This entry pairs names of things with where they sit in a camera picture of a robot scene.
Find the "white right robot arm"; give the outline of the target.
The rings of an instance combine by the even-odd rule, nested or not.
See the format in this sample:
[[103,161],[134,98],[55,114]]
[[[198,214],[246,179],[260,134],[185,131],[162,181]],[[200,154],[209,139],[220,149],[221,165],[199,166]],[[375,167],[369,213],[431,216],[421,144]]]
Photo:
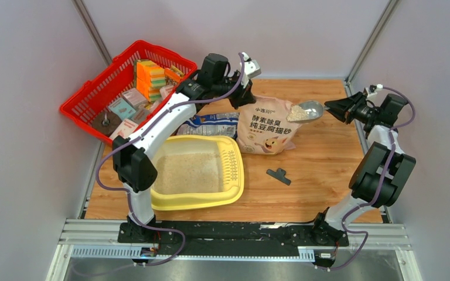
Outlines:
[[411,105],[409,100],[394,92],[373,106],[369,98],[364,91],[325,103],[326,111],[336,119],[363,124],[369,148],[350,179],[350,193],[315,217],[310,236],[318,245],[336,245],[349,233],[348,225],[362,214],[393,205],[416,165],[416,159],[398,144],[396,121],[401,110]]

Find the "black bag clip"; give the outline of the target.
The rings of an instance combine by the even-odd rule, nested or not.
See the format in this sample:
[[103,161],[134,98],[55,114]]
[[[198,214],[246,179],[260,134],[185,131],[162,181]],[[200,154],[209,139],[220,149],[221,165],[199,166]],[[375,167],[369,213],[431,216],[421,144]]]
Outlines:
[[268,169],[266,174],[280,181],[281,183],[289,186],[291,184],[291,180],[286,177],[287,172],[282,168],[277,168],[276,170]]

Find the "metal litter scoop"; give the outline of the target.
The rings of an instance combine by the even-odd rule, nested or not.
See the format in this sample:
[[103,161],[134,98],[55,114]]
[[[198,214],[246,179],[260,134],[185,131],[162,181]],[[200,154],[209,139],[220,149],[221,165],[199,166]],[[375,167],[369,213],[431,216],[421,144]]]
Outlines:
[[321,118],[326,107],[315,100],[305,101],[291,107],[287,121],[296,124],[306,124]]

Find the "pink cat litter bag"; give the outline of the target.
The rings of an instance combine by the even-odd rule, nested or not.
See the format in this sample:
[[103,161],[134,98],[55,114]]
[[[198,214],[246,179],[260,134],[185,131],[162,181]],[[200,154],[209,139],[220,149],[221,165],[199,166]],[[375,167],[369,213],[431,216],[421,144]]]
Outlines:
[[295,149],[292,139],[301,126],[287,120],[294,104],[274,97],[255,99],[240,108],[236,141],[241,152],[277,155]]

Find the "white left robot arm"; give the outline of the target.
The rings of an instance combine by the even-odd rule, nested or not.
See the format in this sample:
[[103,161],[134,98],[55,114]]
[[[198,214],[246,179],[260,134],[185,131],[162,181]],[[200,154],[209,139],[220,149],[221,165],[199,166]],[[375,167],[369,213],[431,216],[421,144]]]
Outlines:
[[251,80],[261,73],[260,65],[244,52],[239,57],[240,69],[229,77],[228,59],[220,54],[208,54],[201,68],[180,82],[162,108],[140,129],[113,141],[113,169],[123,183],[129,217],[136,223],[132,233],[140,242],[153,240],[157,229],[150,223],[155,217],[150,187],[158,175],[152,163],[157,150],[178,127],[207,104],[227,98],[231,106],[238,109],[255,102]]

